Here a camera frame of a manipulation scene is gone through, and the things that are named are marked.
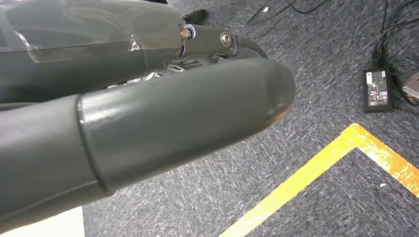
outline gray carpet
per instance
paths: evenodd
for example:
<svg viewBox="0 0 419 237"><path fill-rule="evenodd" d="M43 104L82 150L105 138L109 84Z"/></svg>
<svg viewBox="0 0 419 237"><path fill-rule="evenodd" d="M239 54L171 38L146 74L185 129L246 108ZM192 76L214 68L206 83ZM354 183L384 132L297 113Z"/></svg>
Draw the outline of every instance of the gray carpet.
<svg viewBox="0 0 419 237"><path fill-rule="evenodd" d="M297 0L309 9L321 0ZM419 119L362 111L362 70L370 65L384 0L332 0L300 15L291 9L255 26L259 0L172 0L180 13L205 8L207 25L257 37L267 55L293 72L298 94L269 130L84 207L87 237L216 237L280 183L359 123L419 167ZM390 0L390 12L400 1ZM286 6L272 0L266 16ZM405 11L419 15L419 4ZM263 19L258 15L255 21ZM391 33L388 49L401 71L419 68L419 25ZM397 108L419 113L399 96ZM419 236L419 199L360 151L352 151L249 236Z"/></svg>

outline white paper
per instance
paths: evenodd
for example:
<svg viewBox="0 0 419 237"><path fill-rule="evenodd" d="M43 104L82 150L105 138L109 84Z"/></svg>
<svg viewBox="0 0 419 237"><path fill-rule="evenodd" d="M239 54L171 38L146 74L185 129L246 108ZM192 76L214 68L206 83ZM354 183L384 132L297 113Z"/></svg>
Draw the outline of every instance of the white paper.
<svg viewBox="0 0 419 237"><path fill-rule="evenodd" d="M43 221L6 232L0 237L84 237L84 219L81 206Z"/></svg>

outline transparent plastic film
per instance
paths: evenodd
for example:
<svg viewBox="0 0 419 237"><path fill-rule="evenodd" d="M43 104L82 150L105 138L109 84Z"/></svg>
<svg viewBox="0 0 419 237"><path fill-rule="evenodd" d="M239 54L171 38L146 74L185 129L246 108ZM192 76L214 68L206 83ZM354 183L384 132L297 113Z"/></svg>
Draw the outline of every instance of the transparent plastic film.
<svg viewBox="0 0 419 237"><path fill-rule="evenodd" d="M0 54L27 52L35 63L154 49L180 54L184 27L170 6L142 0L0 0Z"/></svg>

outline dark gray tube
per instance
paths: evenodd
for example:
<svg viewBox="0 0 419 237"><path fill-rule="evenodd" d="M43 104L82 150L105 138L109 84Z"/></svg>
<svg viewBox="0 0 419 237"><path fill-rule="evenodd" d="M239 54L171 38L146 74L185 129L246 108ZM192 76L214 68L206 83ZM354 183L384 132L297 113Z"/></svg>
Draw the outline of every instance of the dark gray tube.
<svg viewBox="0 0 419 237"><path fill-rule="evenodd" d="M294 94L252 59L0 112L0 234L252 136Z"/></svg>
<svg viewBox="0 0 419 237"><path fill-rule="evenodd" d="M76 100L0 113L0 234L106 196L90 168Z"/></svg>
<svg viewBox="0 0 419 237"><path fill-rule="evenodd" d="M92 158L114 191L264 130L294 94L282 64L238 60L89 93L79 113Z"/></svg>

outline power cord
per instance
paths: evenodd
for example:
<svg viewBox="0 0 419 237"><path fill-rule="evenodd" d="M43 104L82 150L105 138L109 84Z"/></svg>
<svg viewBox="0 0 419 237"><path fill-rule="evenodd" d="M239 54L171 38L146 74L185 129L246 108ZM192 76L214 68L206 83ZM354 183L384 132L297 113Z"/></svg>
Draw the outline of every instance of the power cord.
<svg viewBox="0 0 419 237"><path fill-rule="evenodd" d="M386 67L388 70L388 73L390 73L391 75L393 75L393 83L396 87L396 89L398 90L398 92L402 95L402 97L412 106L418 106L419 102L416 98L410 98L407 96L407 94L403 91L402 89L402 84L399 80L399 76L403 76L403 75L409 75L409 74L413 74L416 73L418 71L414 71L414 72L408 72L408 73L403 73L403 74L398 74L396 72L392 72L391 71L391 66L389 65L389 60L386 59L385 57L385 52L384 52L384 39L387 35L388 32L399 28L401 26L406 26L415 22L419 22L419 18L414 19L414 20L410 20L410 21L405 21L402 23L398 23L396 25L393 25L394 20L396 19L396 17L399 15L399 13L408 5L415 3L419 0L413 0L410 2L406 2L404 4L402 4L401 6L397 7L395 13L393 14L393 16L391 17L387 28L385 28L385 20L386 20L386 16L387 16L387 11L388 11L388 0L385 1L385 6L384 6L384 17L383 17L383 21L382 21L382 26L381 26L381 35L378 37L378 39L376 40L376 44L374 46L373 52L372 52L372 63L373 63L373 68L380 68L380 67Z"/></svg>
<svg viewBox="0 0 419 237"><path fill-rule="evenodd" d="M394 109L394 111L402 111L402 112L405 112L405 113L411 114L411 115L413 115L413 116L415 116L415 117L419 118L419 115L418 115L418 114L413 113L413 112L410 112L410 111L407 111L407 110Z"/></svg>
<svg viewBox="0 0 419 237"><path fill-rule="evenodd" d="M300 13L300 14L308 14L308 13L310 13L310 12L312 12L312 11L315 11L317 8L319 8L319 7L321 7L323 4L325 4L325 3L327 3L328 1L330 1L330 0L324 0L321 4L319 4L319 5L317 5L317 6L315 6L313 9L311 9L311 10L309 10L309 11L300 11L300 10L298 10L297 8L295 8L294 6L293 6L293 3L290 3L290 1L289 0L285 0L287 3L288 3L288 5L294 10L294 11L296 11L296 12L298 12L298 13Z"/></svg>
<svg viewBox="0 0 419 237"><path fill-rule="evenodd" d="M296 0L294 0L293 2L290 2L289 0L285 0L285 2L288 4L288 6L286 6L285 8L283 8L283 9L281 9L281 10L279 10L277 13L275 13L273 16L271 16L271 17L268 17L268 18L265 18L265 19L263 19L263 20L260 20L260 21L258 21L258 22L255 22L255 23L253 23L253 24L250 24L250 21L254 18L254 17L256 17L256 15L258 14L258 13L260 13L260 11L262 11L263 9L265 9L266 8L266 5L268 4L268 3L270 3L271 2L271 0L268 0L264 5L263 5L263 7L261 7L250 19L249 19L249 21L247 22L247 25L248 26L254 26L254 25L256 25L256 24L258 24L258 23L261 23L261 22L265 22L265 21L267 21L267 20L269 20L269 19L272 19L272 18L274 18L274 17L276 17L276 16L278 16L279 14L281 14L282 12L284 12L285 10L287 10L288 8L291 8L292 10L294 10L294 11L296 11L296 12L298 12L298 13L300 13L300 14L308 14L308 13L310 13L310 12L313 12L313 11L315 11L316 9L318 9L319 7L321 7L322 5L324 5L325 3L327 3L327 2L329 2L330 0L324 0L323 2L321 2L319 5L317 5L317 6L315 6L314 8L312 8L312 9L310 9L310 10L308 10L308 11L301 11L301 10L299 10L299 9L297 9L297 8L295 8L294 6L293 6L293 4L296 2ZM255 37L255 38L250 38L250 39L253 39L253 40L255 40L255 39L259 39L259 38L261 38L261 37L263 37L263 36L265 36L265 35L267 35L267 34L269 34L279 23L281 22L281 20L278 20L267 32L265 32L265 33L263 33L262 35L259 35L259 36L257 36L257 37Z"/></svg>

